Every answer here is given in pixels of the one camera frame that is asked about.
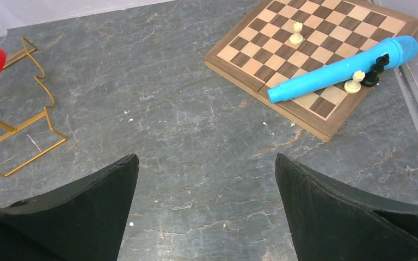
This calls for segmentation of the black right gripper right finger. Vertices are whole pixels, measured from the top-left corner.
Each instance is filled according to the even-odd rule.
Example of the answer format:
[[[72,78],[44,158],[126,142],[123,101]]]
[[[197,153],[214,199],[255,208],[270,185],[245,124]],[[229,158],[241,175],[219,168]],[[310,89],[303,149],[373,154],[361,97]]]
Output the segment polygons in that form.
[[[299,260],[418,260],[418,205],[357,189],[281,153],[275,177]]]

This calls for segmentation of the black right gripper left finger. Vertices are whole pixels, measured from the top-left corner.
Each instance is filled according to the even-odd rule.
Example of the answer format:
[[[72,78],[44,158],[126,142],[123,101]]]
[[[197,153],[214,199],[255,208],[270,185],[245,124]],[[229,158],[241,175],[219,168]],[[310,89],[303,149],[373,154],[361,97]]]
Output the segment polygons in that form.
[[[137,155],[0,207],[0,260],[116,260],[139,173]]]

